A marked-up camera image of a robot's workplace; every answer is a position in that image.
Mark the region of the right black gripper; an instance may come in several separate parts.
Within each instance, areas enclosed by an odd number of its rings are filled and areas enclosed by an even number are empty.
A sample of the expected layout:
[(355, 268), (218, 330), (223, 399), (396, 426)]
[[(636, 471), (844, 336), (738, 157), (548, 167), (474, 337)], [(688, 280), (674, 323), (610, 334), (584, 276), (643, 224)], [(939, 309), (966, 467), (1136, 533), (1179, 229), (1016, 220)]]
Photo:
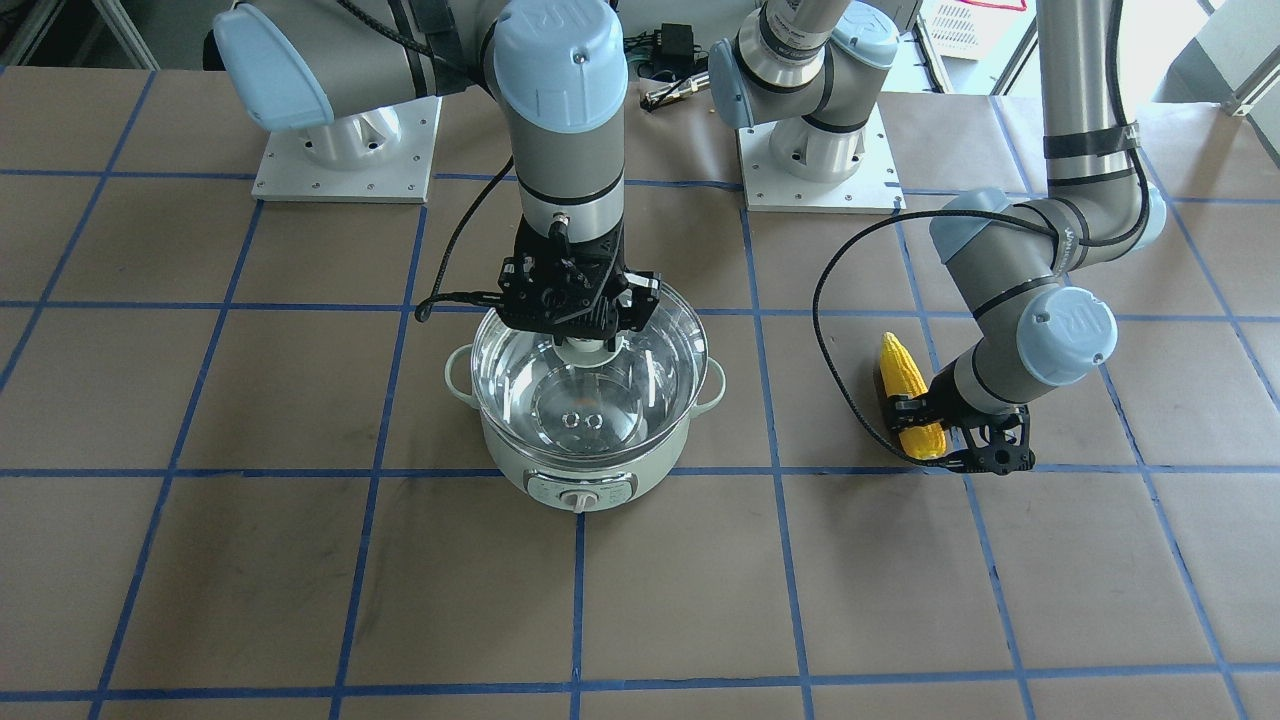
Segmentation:
[(659, 272), (625, 272), (625, 227), (582, 242), (554, 220), (539, 231), (522, 219), (498, 284), (499, 319), (515, 331), (556, 337), (613, 337), (643, 331), (660, 302)]

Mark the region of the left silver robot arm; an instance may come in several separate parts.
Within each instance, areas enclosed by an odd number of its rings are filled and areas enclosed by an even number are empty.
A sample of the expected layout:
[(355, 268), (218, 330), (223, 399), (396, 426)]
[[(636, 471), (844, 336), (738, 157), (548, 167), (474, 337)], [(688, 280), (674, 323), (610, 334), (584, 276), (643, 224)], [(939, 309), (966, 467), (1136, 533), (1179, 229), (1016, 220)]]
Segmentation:
[[(973, 190), (923, 213), (980, 338), (931, 382), (883, 338), (883, 424), (856, 419), (905, 462), (960, 474), (1032, 469), (1030, 402), (1076, 383), (1116, 347), (1108, 305), (1062, 278), (1148, 246), (1167, 217), (1123, 105), (1123, 9), (1038, 6), (1047, 195), (1016, 202)], [(768, 1), (709, 53), (716, 110), (735, 129), (771, 124), (771, 155), (787, 173), (847, 179), (897, 42), (893, 23), (864, 3)]]

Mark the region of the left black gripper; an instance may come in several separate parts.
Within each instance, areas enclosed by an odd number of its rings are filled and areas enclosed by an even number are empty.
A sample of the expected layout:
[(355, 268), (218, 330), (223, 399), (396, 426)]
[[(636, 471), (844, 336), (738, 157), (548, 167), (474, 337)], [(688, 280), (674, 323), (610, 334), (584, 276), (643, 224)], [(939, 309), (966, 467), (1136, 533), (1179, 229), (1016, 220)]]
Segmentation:
[(1036, 466), (1036, 454), (1030, 447), (1030, 411), (1025, 405), (992, 414), (940, 395), (888, 397), (888, 416), (932, 418), (943, 428), (961, 433), (963, 447), (945, 457), (908, 456), (908, 462), (918, 468), (956, 474), (1009, 475), (1014, 471), (1029, 471)]

